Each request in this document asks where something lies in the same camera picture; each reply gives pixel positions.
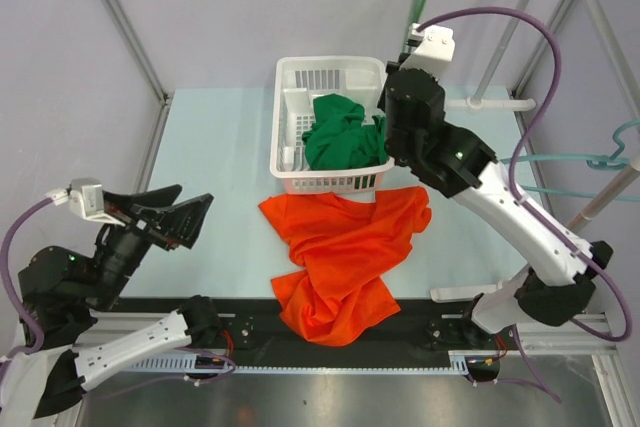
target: folded cloth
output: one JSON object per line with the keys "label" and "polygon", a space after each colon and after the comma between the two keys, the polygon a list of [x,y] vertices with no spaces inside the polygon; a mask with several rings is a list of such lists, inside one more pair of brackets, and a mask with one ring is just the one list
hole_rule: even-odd
{"label": "folded cloth", "polygon": [[353,342],[400,311],[380,275],[411,251],[411,236],[431,220],[422,187],[377,191],[374,203],[333,193],[281,195],[260,209],[302,272],[271,281],[280,317],[301,337],[322,345]]}
{"label": "folded cloth", "polygon": [[312,170],[346,170],[382,165],[386,118],[374,115],[373,124],[362,125],[364,107],[338,94],[313,101],[316,120],[302,134],[305,156]]}

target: red fabric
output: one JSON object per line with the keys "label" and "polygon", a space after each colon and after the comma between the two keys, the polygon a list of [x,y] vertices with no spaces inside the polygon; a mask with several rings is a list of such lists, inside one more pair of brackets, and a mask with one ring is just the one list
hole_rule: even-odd
{"label": "red fabric", "polygon": [[411,251],[411,236],[431,220],[422,187],[378,191],[374,203],[333,193],[281,195],[260,209],[289,257],[306,270],[271,281],[282,320],[322,345],[353,342],[368,327],[400,311],[380,275]]}

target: white wall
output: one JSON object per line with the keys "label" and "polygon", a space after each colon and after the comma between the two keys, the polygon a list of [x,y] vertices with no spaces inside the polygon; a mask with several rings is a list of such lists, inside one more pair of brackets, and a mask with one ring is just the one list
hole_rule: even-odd
{"label": "white wall", "polygon": [[[176,87],[270,85],[276,61],[299,55],[398,56],[411,0],[121,0],[163,84]],[[548,18],[558,0],[532,0]],[[451,10],[514,6],[517,0],[429,0],[425,19]],[[456,61],[448,83],[477,84],[505,19],[454,21]],[[512,85],[537,34],[518,28],[494,83]]]}
{"label": "white wall", "polygon": [[[100,0],[0,0],[0,233],[52,188],[94,176],[130,192],[158,112]],[[89,253],[97,229],[49,207],[19,231],[15,274],[51,244]],[[0,294],[0,352],[16,316]]]}
{"label": "white wall", "polygon": [[[623,46],[637,79],[640,79],[640,12],[638,0],[600,0],[612,27]],[[564,70],[554,103],[534,138],[537,153],[588,152],[611,154],[615,144],[611,134],[623,122],[631,120],[607,59],[600,48],[595,30],[582,4],[578,5],[559,33]],[[532,79],[527,95],[541,100],[551,78],[551,59],[547,55],[542,67]],[[635,131],[623,136],[626,155],[638,152],[640,143]],[[582,191],[599,191],[612,178],[611,173],[594,172],[585,164],[544,163],[543,176],[550,187]],[[640,195],[640,182],[625,192]],[[554,213],[562,221],[570,220],[587,200],[567,197],[551,199]],[[609,272],[622,288],[635,313],[636,334],[619,346],[627,373],[640,393],[638,354],[640,335],[640,204],[614,202],[582,232],[589,240],[607,240],[615,249]],[[621,314],[616,302],[606,290],[605,306],[614,330],[620,331]]]}

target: light blue tabletop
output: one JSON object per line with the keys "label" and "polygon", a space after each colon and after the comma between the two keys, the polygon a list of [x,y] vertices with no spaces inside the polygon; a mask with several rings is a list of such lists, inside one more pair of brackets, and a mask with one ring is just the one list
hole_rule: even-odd
{"label": "light blue tabletop", "polygon": [[[455,98],[466,94],[447,91]],[[505,95],[492,89],[488,98]],[[149,188],[177,183],[184,187],[181,200],[206,192],[215,199],[194,248],[152,247],[124,297],[273,298],[270,280],[299,268],[258,209],[284,192],[269,172],[272,109],[272,90],[176,91]],[[447,120],[473,130],[500,158],[511,155],[520,137],[510,112],[454,111]],[[535,185],[528,164],[518,166],[518,181]],[[383,188],[411,185],[419,182],[409,170],[394,167]],[[524,259],[491,227],[427,190],[431,224],[414,235],[409,257],[383,276],[396,298],[426,298],[434,287],[493,284],[520,270]]]}

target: green cloth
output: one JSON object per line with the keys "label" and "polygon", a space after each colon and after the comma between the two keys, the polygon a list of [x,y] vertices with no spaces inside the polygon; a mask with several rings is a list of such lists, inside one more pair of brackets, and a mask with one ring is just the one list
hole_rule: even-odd
{"label": "green cloth", "polygon": [[384,164],[387,119],[374,115],[362,125],[364,107],[337,94],[313,101],[316,121],[302,134],[305,156],[312,170],[347,170]]}

